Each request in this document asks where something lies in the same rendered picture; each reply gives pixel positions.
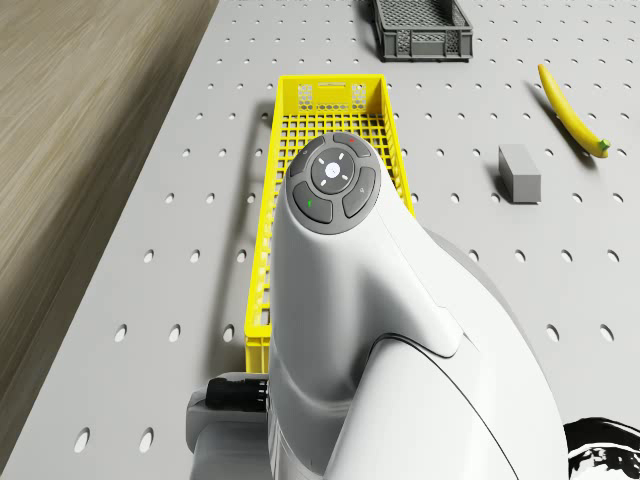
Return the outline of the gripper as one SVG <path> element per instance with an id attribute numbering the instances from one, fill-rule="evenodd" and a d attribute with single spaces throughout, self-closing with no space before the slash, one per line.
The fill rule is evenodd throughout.
<path id="1" fill-rule="evenodd" d="M 271 480 L 266 376 L 218 376 L 192 393 L 190 480 Z"/>

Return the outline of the dark grey basket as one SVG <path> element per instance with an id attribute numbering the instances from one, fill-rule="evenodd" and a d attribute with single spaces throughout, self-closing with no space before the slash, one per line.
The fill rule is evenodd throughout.
<path id="1" fill-rule="evenodd" d="M 473 58 L 473 27 L 458 0 L 373 0 L 384 61 Z"/>

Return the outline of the yellow basket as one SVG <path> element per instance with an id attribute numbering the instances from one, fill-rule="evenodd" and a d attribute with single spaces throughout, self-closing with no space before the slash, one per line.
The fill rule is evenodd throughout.
<path id="1" fill-rule="evenodd" d="M 314 137 L 333 131 L 354 133 L 368 141 L 380 154 L 406 208 L 414 211 L 384 76 L 344 74 L 280 77 L 271 120 L 244 324 L 245 367 L 249 373 L 268 372 L 271 230 L 285 171 L 302 146 Z"/>

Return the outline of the banana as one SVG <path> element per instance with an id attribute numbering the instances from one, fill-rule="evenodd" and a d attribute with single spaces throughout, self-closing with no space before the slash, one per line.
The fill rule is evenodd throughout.
<path id="1" fill-rule="evenodd" d="M 611 143 L 607 139 L 599 138 L 586 126 L 564 96 L 550 71 L 543 64 L 538 65 L 538 73 L 552 109 L 571 137 L 591 156 L 607 158 Z"/>

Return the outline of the grey cube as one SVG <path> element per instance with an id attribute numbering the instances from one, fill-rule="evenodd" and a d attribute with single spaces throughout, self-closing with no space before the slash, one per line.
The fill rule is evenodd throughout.
<path id="1" fill-rule="evenodd" d="M 541 202 L 541 173 L 524 145 L 499 146 L 499 173 L 513 203 Z"/>

